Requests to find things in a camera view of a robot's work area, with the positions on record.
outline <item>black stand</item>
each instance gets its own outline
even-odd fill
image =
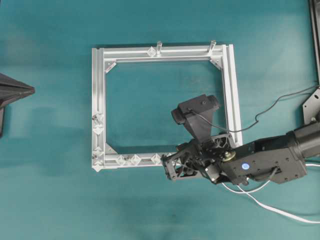
[[[5,106],[34,93],[32,86],[0,73],[0,137],[4,129]]]

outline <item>aluminum frame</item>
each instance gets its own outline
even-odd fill
[[[311,20],[311,28],[312,28],[312,36],[313,36],[316,74],[317,74],[318,84],[320,84],[320,57],[319,57],[320,0],[309,0],[309,10],[310,10],[310,20]],[[305,125],[313,122],[316,119],[315,116],[320,111],[320,106],[318,103],[319,97],[320,97],[320,88],[318,87],[314,91],[314,93],[302,104],[303,120]]]
[[[162,166],[161,156],[172,152],[118,154],[107,143],[107,73],[121,63],[210,61],[221,71],[226,125],[241,129],[234,46],[210,45],[92,48],[92,168],[116,169]],[[242,133],[231,133],[235,145],[243,144]]]

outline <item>black bracket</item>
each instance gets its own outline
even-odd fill
[[[212,123],[213,113],[219,107],[220,104],[215,96],[203,94],[180,103],[171,114],[177,124],[183,124],[195,140],[203,143],[211,139],[211,125],[200,119],[192,111],[196,110],[198,114]]]
[[[5,106],[34,93],[32,86],[0,73],[0,137],[4,128]]]

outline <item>white cable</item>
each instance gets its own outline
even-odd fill
[[[320,164],[315,164],[315,163],[307,163],[307,167],[320,167]]]
[[[262,184],[261,186],[255,188],[255,189],[252,189],[252,190],[247,191],[247,193],[248,193],[248,194],[255,193],[255,192],[259,191],[260,189],[264,188],[268,183],[270,183],[270,180],[266,181],[264,184]],[[245,194],[245,192],[243,192],[243,191],[236,191],[236,190],[233,190],[233,189],[229,188],[229,187],[228,187],[226,184],[224,184],[223,182],[222,182],[222,185],[223,185],[226,189],[228,189],[230,192],[233,192],[233,193],[235,193],[235,194]]]
[[[296,215],[293,215],[291,213],[288,213],[286,211],[282,211],[280,209],[277,209],[275,207],[272,207],[272,206],[268,206],[268,205],[265,205],[261,202],[259,202],[257,199],[255,199],[252,195],[250,195],[249,193],[247,193],[246,191],[244,191],[240,186],[237,186],[244,194],[248,195],[251,199],[253,199],[260,207],[264,208],[264,209],[267,209],[271,212],[275,212],[277,214],[280,214],[280,215],[283,215],[283,216],[286,216],[288,218],[291,218],[291,219],[295,219],[297,221],[300,221],[300,222],[303,222],[303,223],[307,223],[307,224],[320,224],[320,221],[310,221],[310,220],[307,220],[307,219],[304,219],[302,217],[299,217],[299,216],[296,216]]]

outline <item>teal table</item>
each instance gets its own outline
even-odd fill
[[[244,127],[279,95],[317,83],[306,0],[2,0],[0,72],[36,93],[5,115],[0,238],[318,240],[320,226],[268,212],[205,179],[173,183],[161,167],[91,169],[91,48],[159,40],[234,44]],[[221,99],[218,76],[201,62],[113,69],[109,142],[125,152],[187,141],[170,110],[202,93]],[[243,133],[244,142],[300,126],[307,97],[279,102]],[[320,172],[311,169],[254,195],[319,220],[319,186]]]

